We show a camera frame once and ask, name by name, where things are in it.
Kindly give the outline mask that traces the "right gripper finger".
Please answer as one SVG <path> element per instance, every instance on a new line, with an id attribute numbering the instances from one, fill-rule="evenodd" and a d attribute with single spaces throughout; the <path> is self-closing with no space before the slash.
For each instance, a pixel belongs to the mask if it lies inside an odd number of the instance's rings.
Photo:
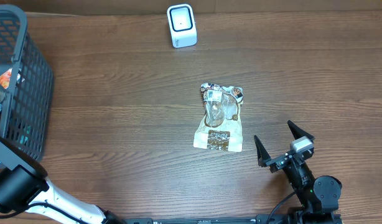
<path id="1" fill-rule="evenodd" d="M 258 165 L 267 166 L 267 163 L 271 160 L 271 156 L 268 154 L 267 150 L 265 149 L 257 135 L 254 135 L 254 142 L 256 145 Z"/>
<path id="2" fill-rule="evenodd" d="M 287 121 L 287 125 L 289 129 L 291 130 L 291 133 L 295 140 L 300 139 L 302 137 L 307 137 L 310 141 L 314 141 L 315 137 L 308 132 L 304 131 L 300 127 L 298 127 L 295 123 L 293 123 L 291 120 Z"/>

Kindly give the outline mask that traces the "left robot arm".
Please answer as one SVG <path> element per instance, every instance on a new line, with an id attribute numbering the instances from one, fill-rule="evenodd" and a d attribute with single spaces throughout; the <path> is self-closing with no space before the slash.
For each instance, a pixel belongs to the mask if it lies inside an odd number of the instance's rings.
<path id="1" fill-rule="evenodd" d="M 60 223 L 123 223 L 109 210 L 82 202 L 55 186 L 33 158 L 0 137 L 0 219 L 35 213 Z"/>

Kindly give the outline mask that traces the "brown white snack bag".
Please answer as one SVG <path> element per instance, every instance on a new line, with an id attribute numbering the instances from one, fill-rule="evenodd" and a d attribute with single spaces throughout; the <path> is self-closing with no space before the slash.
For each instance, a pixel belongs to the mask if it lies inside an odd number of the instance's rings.
<path id="1" fill-rule="evenodd" d="M 200 92 L 205 114 L 194 134 L 193 146 L 217 151 L 242 151 L 240 111 L 243 89 L 238 86 L 203 83 Z"/>

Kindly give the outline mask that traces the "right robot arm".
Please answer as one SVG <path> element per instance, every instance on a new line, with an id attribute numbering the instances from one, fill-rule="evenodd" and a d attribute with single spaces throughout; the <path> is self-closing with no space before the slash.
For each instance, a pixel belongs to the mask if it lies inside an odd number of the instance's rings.
<path id="1" fill-rule="evenodd" d="M 271 158 L 261 140 L 254 136 L 258 165 L 269 167 L 272 173 L 283 170 L 293 192 L 281 200 L 268 215 L 257 215 L 257 223 L 341 223 L 341 215 L 336 214 L 342 183 L 330 175 L 315 178 L 306 160 L 314 154 L 315 137 L 304 131 L 291 120 L 287 122 L 294 137 L 290 150 L 276 158 Z M 286 214 L 276 211 L 292 196 L 297 196 L 300 207 L 291 207 Z"/>

